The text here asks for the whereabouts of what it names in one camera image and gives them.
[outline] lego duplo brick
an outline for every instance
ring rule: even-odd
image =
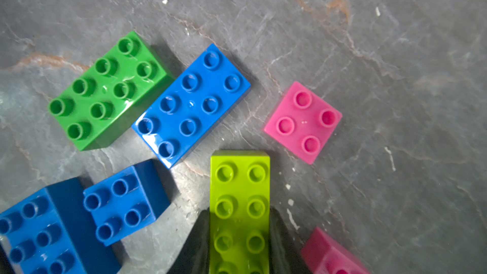
[[[264,132],[313,164],[342,114],[299,82],[285,93],[264,126]]]
[[[319,228],[304,244],[301,256],[313,274],[370,274],[352,253]]]
[[[170,204],[152,160],[132,165],[83,194],[96,238],[106,246],[155,222]]]
[[[26,274],[117,273],[120,264],[95,229],[76,178],[47,186],[0,214],[9,260]]]
[[[270,158],[216,151],[210,176],[210,274],[269,274]]]
[[[250,83],[210,45],[132,125],[172,167],[248,92]]]
[[[79,150],[109,146],[174,80],[157,54],[130,32],[49,103]]]

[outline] blue lego brick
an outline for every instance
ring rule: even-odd
[[[25,274],[117,273],[120,264],[95,229],[76,178],[47,186],[0,214],[0,234],[12,247],[9,260]]]
[[[250,83],[210,45],[132,125],[171,168],[246,95]]]
[[[152,160],[132,165],[83,194],[83,205],[97,227],[96,238],[106,246],[148,226],[170,204]]]

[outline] grey marble surface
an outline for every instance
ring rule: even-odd
[[[172,204],[122,240],[120,273],[167,271],[208,207],[210,155],[225,148],[271,155],[271,204],[298,247],[318,226],[372,273],[487,271],[486,0],[0,0],[0,7],[0,211],[53,182],[96,183],[154,158],[131,129],[108,148],[78,152],[46,111],[134,29],[175,74],[215,43],[252,90],[163,178]],[[295,80],[343,113],[313,165],[260,130]]]

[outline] green lego brick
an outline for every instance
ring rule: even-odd
[[[173,81],[157,54],[132,31],[53,99],[48,109],[79,150],[103,148]]]
[[[210,183],[210,274],[269,274],[269,155],[216,151]]]

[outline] lego stud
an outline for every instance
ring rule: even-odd
[[[74,265],[75,258],[69,253],[65,252],[59,255],[49,266],[49,274],[64,274],[67,273]]]
[[[264,274],[264,271],[262,271],[262,267],[260,266],[259,262],[249,261],[248,273],[250,273],[250,274]]]
[[[151,64],[150,62],[140,62],[137,67],[135,67],[135,70],[141,79],[149,80],[154,77],[156,68],[155,64]]]
[[[253,196],[247,203],[247,214],[253,219],[259,219],[265,213],[265,200],[259,196]]]
[[[36,245],[38,247],[47,247],[55,243],[61,236],[61,228],[57,224],[51,224],[36,235]]]
[[[252,254],[262,252],[265,247],[264,237],[259,231],[252,231],[247,235],[247,250]]]
[[[71,113],[74,102],[70,99],[53,99],[49,103],[49,111],[54,116],[67,116]]]
[[[324,109],[320,111],[319,122],[325,128],[333,127],[337,124],[337,115],[331,109]]]
[[[315,136],[307,136],[301,141],[301,149],[308,155],[314,155],[320,151],[320,140]]]
[[[137,178],[134,175],[126,175],[112,184],[112,193],[117,197],[131,192],[137,185]]]
[[[233,263],[223,261],[216,266],[216,274],[238,274],[238,271]]]
[[[95,88],[95,82],[92,79],[76,79],[71,85],[73,92],[81,96],[90,96]]]
[[[161,111],[167,114],[173,114],[178,107],[178,98],[173,95],[167,95],[161,99]]]
[[[170,159],[176,154],[177,148],[178,144],[175,141],[162,141],[157,150],[161,157]]]
[[[253,164],[248,168],[247,177],[254,183],[262,182],[265,179],[265,168],[260,164]]]
[[[48,274],[46,268],[37,268],[31,274]]]
[[[295,124],[290,117],[282,117],[276,122],[276,130],[282,136],[289,136],[294,132]]]
[[[0,234],[8,234],[16,231],[22,225],[22,217],[18,212],[13,212],[7,216],[0,217]]]
[[[215,214],[220,219],[227,219],[232,216],[237,208],[237,201],[229,195],[219,197],[215,204]]]
[[[159,126],[159,120],[156,118],[142,118],[137,124],[137,130],[141,135],[149,135],[154,133]]]
[[[301,90],[296,92],[294,95],[293,103],[298,109],[306,109],[311,105],[312,100],[313,98],[311,94],[309,94],[307,91]]]
[[[98,101],[90,106],[90,115],[94,119],[108,119],[113,111],[113,105],[109,102]]]
[[[71,140],[81,140],[90,134],[91,124],[88,122],[73,123],[68,126],[68,137]]]
[[[329,258],[326,262],[326,271],[330,274],[351,274],[343,269],[343,262],[339,259]]]
[[[189,93],[198,90],[199,85],[200,77],[194,73],[185,75],[181,81],[181,86]]]
[[[32,219],[46,212],[48,202],[44,197],[37,197],[22,206],[21,216],[24,219]]]
[[[129,227],[137,227],[149,214],[147,204],[139,203],[134,205],[124,216],[124,222]]]
[[[231,163],[223,163],[216,169],[216,178],[218,181],[226,183],[233,179],[236,169]]]
[[[185,137],[194,135],[197,129],[197,123],[193,119],[185,119],[179,124],[179,132]]]
[[[100,188],[86,195],[83,199],[83,206],[89,212],[96,211],[107,204],[109,198],[110,193],[106,189]]]
[[[133,89],[127,82],[119,82],[113,86],[113,95],[120,99],[128,99],[133,93]]]
[[[96,238],[100,241],[107,241],[115,236],[122,227],[120,218],[112,217],[108,218],[105,223],[96,229]]]
[[[217,52],[208,51],[203,57],[203,65],[208,70],[215,70],[220,64],[220,55]]]
[[[227,92],[234,93],[240,88],[240,76],[232,74],[225,78],[223,87]]]
[[[117,70],[117,63],[115,60],[102,57],[94,63],[94,69],[99,75],[113,75]]]
[[[228,230],[220,231],[216,235],[213,245],[218,253],[225,253],[233,246],[232,234]]]
[[[31,240],[23,241],[10,251],[10,260],[13,263],[21,263],[31,258],[35,251],[36,246],[34,246]]]
[[[220,104],[215,96],[208,96],[203,100],[201,109],[203,109],[206,114],[214,114],[217,112],[219,106]]]
[[[139,50],[139,45],[135,40],[124,37],[118,41],[117,48],[125,56],[135,56]]]

